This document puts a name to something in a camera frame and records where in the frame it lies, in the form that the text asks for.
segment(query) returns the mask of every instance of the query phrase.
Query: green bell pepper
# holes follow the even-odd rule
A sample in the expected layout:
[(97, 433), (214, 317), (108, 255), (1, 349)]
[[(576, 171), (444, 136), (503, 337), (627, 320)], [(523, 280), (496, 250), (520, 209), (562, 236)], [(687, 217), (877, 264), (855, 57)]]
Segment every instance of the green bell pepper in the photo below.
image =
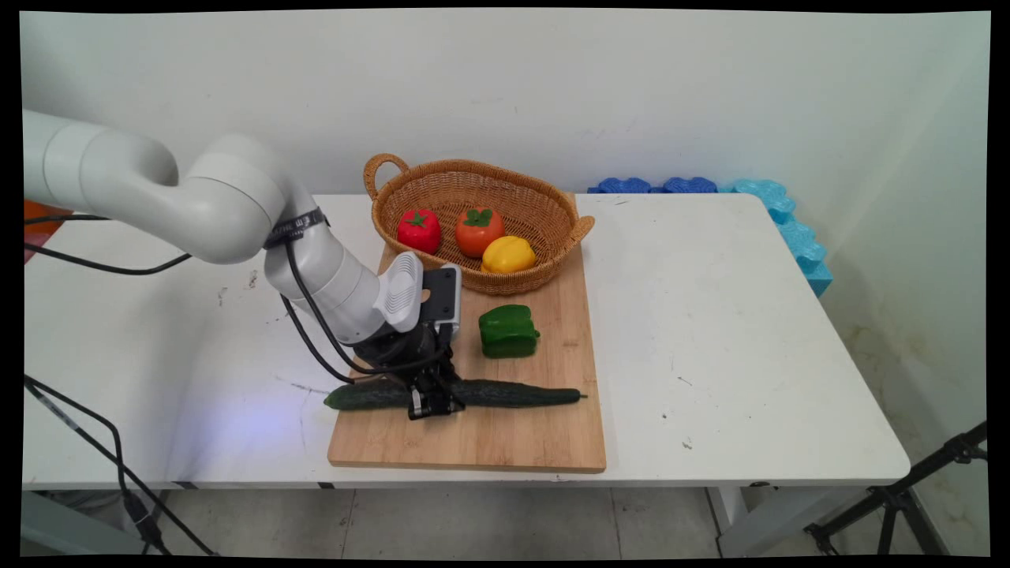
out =
[(482, 315), (478, 322), (485, 357), (526, 357), (536, 351), (536, 338), (540, 333), (533, 328), (529, 306), (498, 306)]

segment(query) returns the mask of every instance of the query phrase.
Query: yellow bell pepper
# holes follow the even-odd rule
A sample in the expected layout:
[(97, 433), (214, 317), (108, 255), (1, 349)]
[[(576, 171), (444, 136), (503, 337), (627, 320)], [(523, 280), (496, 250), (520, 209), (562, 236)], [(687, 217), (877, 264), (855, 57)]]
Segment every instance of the yellow bell pepper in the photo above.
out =
[(531, 268), (535, 262), (536, 255), (529, 242), (521, 236), (508, 234), (495, 239), (484, 250), (481, 272), (509, 274)]

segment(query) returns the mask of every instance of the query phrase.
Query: tomato leaf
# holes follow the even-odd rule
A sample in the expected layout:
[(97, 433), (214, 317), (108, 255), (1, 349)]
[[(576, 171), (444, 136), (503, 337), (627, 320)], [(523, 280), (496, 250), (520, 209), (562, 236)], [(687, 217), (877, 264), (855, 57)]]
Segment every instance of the tomato leaf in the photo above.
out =
[(424, 219), (426, 219), (426, 218), (428, 218), (427, 215), (421, 215), (420, 212), (414, 211), (414, 218), (408, 220), (407, 222), (410, 223), (410, 224), (412, 224), (412, 225), (414, 225), (414, 226), (419, 226), (421, 228), (427, 228), (427, 226), (424, 225)]
[(468, 209), (467, 219), (463, 221), (463, 224), (467, 226), (488, 226), (491, 224), (492, 215), (494, 215), (494, 213), (491, 209), (484, 209), (483, 211)]

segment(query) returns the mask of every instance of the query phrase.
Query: fake vegetable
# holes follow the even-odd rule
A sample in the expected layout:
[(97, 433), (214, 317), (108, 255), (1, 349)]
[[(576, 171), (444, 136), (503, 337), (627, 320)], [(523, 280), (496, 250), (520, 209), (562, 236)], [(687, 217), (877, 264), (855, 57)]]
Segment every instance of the fake vegetable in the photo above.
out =
[(529, 306), (500, 305), (478, 319), (481, 351), (491, 359), (526, 357), (536, 351), (536, 338)]
[(488, 245), (499, 236), (505, 236), (502, 217), (488, 207), (467, 209), (456, 221), (456, 244), (468, 257), (481, 258)]
[[(571, 404), (583, 397), (575, 388), (540, 388), (522, 383), (477, 379), (447, 383), (465, 404), (499, 408), (527, 408)], [(404, 407), (410, 393), (393, 379), (372, 379), (343, 385), (329, 393), (323, 404), (337, 410), (372, 410)]]
[(536, 263), (536, 255), (529, 242), (521, 236), (509, 234), (496, 239), (484, 251), (481, 272), (510, 274), (526, 270)]
[(413, 247), (429, 255), (435, 254), (441, 243), (438, 217), (427, 209), (407, 211), (400, 218), (400, 224), (396, 227), (396, 240), (407, 247)]

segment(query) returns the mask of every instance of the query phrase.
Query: wicker basket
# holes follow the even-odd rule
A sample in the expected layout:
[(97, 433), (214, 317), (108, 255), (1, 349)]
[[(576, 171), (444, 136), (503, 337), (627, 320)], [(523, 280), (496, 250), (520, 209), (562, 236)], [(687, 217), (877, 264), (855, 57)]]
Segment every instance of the wicker basket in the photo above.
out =
[[(376, 171), (387, 162), (396, 164), (400, 174), (376, 191)], [(463, 285), (485, 294), (517, 294), (542, 286), (558, 275), (565, 258), (595, 222), (580, 217), (569, 197), (546, 182), (469, 160), (408, 168), (396, 156), (380, 154), (365, 165), (365, 188), (373, 199), (376, 230), (394, 251), (417, 253), (427, 270), (456, 263), (463, 268)], [(507, 234), (529, 242), (536, 264), (512, 274), (481, 272), (481, 259), (464, 256), (456, 244), (457, 218), (473, 207), (498, 211)], [(430, 209), (438, 216), (442, 240), (437, 256), (396, 240), (400, 218), (410, 209)]]

